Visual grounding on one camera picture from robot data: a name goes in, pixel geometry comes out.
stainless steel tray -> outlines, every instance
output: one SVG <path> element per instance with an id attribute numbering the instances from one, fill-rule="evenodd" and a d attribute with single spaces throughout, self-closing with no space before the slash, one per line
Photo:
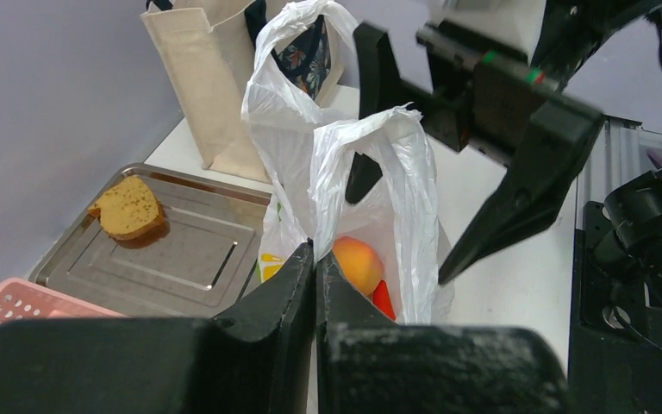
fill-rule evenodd
<path id="1" fill-rule="evenodd" d="M 29 280 L 129 316 L 212 317 L 257 287 L 269 194 L 135 164 L 98 196 L 129 175 L 155 193 L 167 227 L 118 244 L 85 211 Z"/>

peach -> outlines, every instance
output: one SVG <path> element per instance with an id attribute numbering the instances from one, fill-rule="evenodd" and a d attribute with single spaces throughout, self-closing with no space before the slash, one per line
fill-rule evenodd
<path id="1" fill-rule="evenodd" d="M 347 280 L 364 296 L 374 293 L 384 275 L 384 265 L 377 252 L 353 237 L 339 238 L 333 251 Z"/>

white table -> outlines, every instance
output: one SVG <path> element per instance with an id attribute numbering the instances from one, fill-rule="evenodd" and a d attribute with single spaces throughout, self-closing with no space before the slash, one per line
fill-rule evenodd
<path id="1" fill-rule="evenodd" d="M 341 87 L 332 106 L 355 116 L 359 91 Z M 433 149 L 438 167 L 438 214 L 448 239 L 455 243 L 484 200 L 496 189 L 505 170 L 472 149 L 456 154 L 435 140 Z M 265 183 L 203 170 L 185 120 L 146 163 L 272 192 L 272 187 Z M 557 222 L 548 231 L 479 261 L 453 282 L 455 299 L 448 322 L 532 329 L 546 339 L 566 370 L 574 227 L 575 185 Z"/>

pink plastic basket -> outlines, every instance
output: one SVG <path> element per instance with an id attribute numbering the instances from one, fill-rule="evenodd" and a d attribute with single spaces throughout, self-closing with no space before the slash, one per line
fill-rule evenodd
<path id="1" fill-rule="evenodd" d="M 123 316 L 24 279 L 7 279 L 0 284 L 0 323 L 35 317 Z"/>

gray wall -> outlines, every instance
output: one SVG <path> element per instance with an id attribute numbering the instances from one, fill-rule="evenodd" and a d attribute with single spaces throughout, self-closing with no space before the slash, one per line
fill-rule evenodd
<path id="1" fill-rule="evenodd" d="M 178 121 L 142 3 L 0 0 L 0 280 Z"/>
<path id="2" fill-rule="evenodd" d="M 360 21 L 387 28 L 403 77 L 430 87 L 427 57 L 415 44 L 415 31 L 428 19 L 424 0 L 338 1 Z M 653 26 L 635 22 L 585 64 L 567 91 L 609 115 L 642 121 L 644 128 L 662 133 L 662 73 L 657 51 Z M 347 66 L 344 82 L 358 85 L 355 64 Z"/>

